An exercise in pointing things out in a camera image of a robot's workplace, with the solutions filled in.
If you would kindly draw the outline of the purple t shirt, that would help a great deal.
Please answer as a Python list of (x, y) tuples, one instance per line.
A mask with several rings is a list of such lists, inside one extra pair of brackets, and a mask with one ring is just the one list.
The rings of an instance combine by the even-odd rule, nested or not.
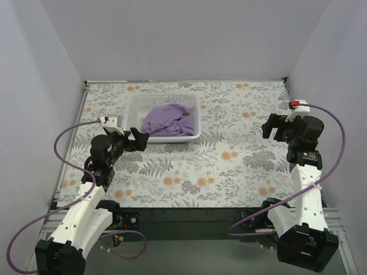
[(193, 117), (186, 117), (193, 107), (180, 104), (168, 104), (154, 108), (143, 120), (142, 132), (150, 137), (193, 136), (195, 122)]

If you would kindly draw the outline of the white plastic basket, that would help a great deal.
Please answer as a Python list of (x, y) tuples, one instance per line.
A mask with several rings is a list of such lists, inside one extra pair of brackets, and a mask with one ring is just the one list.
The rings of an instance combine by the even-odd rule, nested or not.
[(123, 129), (134, 127), (141, 130), (143, 120), (157, 107), (168, 104), (181, 104), (191, 112), (184, 114), (194, 121), (194, 135), (179, 137), (151, 137), (149, 143), (190, 143), (201, 136), (202, 116), (201, 103), (194, 93), (138, 93), (133, 95), (127, 103), (123, 118)]

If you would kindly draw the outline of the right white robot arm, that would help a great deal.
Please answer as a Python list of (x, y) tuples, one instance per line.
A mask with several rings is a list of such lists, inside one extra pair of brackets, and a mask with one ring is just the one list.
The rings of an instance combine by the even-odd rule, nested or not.
[(324, 124), (312, 116), (271, 114), (262, 125), (263, 138), (276, 129), (274, 139), (288, 145), (286, 159), (294, 190), (295, 214), (286, 203), (260, 212), (260, 223), (274, 227), (278, 237), (277, 257), (280, 262), (322, 272), (338, 249), (338, 237), (329, 232), (323, 214), (321, 187), (316, 183), (322, 174), (322, 158), (316, 147)]

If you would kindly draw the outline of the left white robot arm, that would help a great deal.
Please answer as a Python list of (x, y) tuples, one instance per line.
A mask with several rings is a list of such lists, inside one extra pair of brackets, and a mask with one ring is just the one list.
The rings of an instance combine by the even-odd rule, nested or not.
[(124, 152), (144, 151), (149, 135), (136, 128), (105, 127), (104, 131), (91, 140), (76, 203), (50, 237), (36, 245), (39, 274), (83, 274), (87, 256), (103, 231), (121, 225), (119, 206), (103, 197), (115, 175), (113, 165)]

